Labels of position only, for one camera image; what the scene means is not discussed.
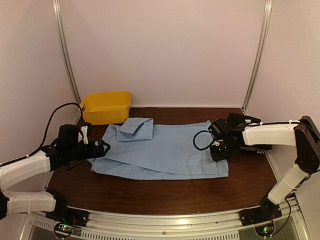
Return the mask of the grey shirt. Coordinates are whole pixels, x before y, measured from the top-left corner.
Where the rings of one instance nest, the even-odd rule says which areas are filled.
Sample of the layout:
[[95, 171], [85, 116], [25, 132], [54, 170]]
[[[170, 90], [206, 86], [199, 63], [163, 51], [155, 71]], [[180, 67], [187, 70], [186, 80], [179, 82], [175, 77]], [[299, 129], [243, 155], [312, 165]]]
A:
[[272, 149], [262, 149], [262, 148], [255, 148], [255, 147], [242, 147], [241, 150], [248, 151], [248, 152], [256, 152], [258, 154], [265, 154], [270, 153]]

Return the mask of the black shirt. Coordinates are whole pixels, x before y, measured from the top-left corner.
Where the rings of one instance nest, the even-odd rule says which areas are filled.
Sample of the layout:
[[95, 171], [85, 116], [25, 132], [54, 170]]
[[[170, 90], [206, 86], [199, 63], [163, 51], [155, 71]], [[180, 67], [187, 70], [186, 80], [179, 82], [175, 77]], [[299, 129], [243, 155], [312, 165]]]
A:
[[229, 113], [227, 123], [233, 127], [240, 124], [259, 124], [262, 120], [248, 115], [242, 115], [238, 113]]

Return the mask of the light blue long sleeve shirt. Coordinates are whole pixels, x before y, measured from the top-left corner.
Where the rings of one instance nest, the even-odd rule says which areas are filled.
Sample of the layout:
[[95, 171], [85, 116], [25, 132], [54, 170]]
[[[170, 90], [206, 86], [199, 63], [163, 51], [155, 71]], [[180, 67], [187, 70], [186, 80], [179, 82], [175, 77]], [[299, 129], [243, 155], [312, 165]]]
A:
[[90, 158], [91, 171], [133, 180], [195, 180], [229, 176], [226, 160], [215, 162], [206, 147], [212, 141], [204, 133], [210, 121], [165, 125], [153, 118], [130, 117], [122, 125], [111, 124], [102, 139], [110, 144], [103, 157]]

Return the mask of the yellow plastic basket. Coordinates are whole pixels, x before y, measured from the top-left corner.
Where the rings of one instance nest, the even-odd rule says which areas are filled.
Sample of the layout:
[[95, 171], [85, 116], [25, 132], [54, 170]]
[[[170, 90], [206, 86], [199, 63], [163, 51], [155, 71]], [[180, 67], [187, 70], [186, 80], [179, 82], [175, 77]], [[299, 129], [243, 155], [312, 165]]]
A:
[[111, 91], [92, 93], [80, 103], [83, 118], [92, 125], [122, 124], [129, 118], [131, 93]]

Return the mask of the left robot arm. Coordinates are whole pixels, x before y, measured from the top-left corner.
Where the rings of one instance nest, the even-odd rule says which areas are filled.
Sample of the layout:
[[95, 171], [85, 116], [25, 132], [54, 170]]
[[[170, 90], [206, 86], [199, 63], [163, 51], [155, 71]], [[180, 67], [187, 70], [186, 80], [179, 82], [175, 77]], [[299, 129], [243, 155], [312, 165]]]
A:
[[111, 146], [104, 140], [89, 141], [91, 125], [65, 124], [50, 145], [41, 146], [34, 153], [0, 165], [0, 217], [13, 214], [45, 212], [51, 219], [69, 221], [72, 211], [66, 198], [55, 190], [42, 192], [14, 192], [9, 188], [33, 176], [53, 172], [62, 166], [72, 169], [71, 161], [104, 157]]

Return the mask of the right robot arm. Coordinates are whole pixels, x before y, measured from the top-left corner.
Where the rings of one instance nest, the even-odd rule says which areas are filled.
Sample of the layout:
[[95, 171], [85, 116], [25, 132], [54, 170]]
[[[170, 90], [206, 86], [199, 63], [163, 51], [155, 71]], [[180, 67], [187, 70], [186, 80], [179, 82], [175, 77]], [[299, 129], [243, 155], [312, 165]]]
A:
[[226, 160], [248, 147], [270, 149], [274, 145], [296, 149], [296, 160], [286, 174], [261, 200], [256, 210], [259, 220], [268, 220], [276, 205], [296, 190], [311, 175], [320, 170], [320, 132], [309, 116], [287, 122], [264, 123], [258, 118], [231, 113], [209, 127], [213, 138], [209, 147], [214, 161]]

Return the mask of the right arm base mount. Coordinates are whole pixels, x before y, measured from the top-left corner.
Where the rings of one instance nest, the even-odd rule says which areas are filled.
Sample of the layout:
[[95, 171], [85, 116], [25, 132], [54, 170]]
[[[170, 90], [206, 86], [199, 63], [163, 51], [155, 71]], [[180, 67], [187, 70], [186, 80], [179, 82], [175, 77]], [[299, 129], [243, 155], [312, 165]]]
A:
[[258, 206], [254, 208], [246, 208], [239, 213], [242, 226], [257, 225], [264, 222], [271, 222], [275, 218], [282, 216], [282, 211], [276, 207], [269, 210], [266, 206]]

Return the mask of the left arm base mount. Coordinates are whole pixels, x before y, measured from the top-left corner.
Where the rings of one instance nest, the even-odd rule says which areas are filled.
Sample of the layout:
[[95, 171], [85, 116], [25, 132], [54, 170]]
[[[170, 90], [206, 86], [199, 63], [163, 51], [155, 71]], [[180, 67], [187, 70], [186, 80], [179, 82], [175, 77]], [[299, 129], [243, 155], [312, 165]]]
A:
[[76, 208], [60, 207], [54, 211], [45, 212], [45, 217], [73, 227], [86, 227], [89, 212]]

